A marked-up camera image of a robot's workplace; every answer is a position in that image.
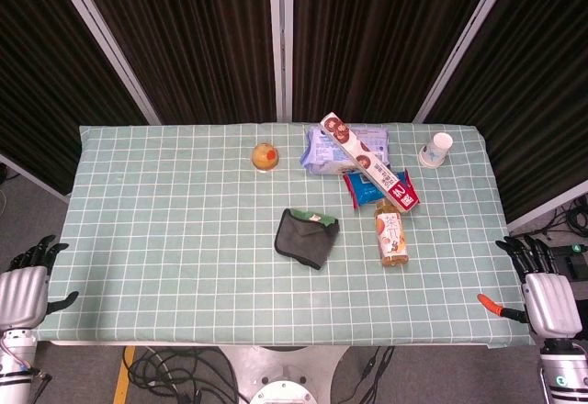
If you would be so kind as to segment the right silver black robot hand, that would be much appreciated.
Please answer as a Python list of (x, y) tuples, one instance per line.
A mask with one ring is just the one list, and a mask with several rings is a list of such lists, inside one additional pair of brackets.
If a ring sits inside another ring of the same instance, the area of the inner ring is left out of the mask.
[(525, 308), (507, 308), (483, 294), (477, 295), (478, 301), (498, 317), (529, 325), (543, 339), (577, 339), (583, 330), (581, 315), (555, 250), (527, 234), (522, 240), (505, 236), (495, 244), (511, 258)]

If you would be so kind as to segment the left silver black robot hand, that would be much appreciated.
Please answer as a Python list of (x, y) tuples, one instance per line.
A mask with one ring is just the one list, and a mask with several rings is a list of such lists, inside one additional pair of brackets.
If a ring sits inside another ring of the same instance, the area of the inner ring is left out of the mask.
[(69, 308), (78, 298), (73, 291), (65, 299), (49, 301), (49, 283), (53, 266), (67, 243), (49, 245), (54, 235), (14, 257), (1, 273), (1, 332), (32, 330), (48, 315)]

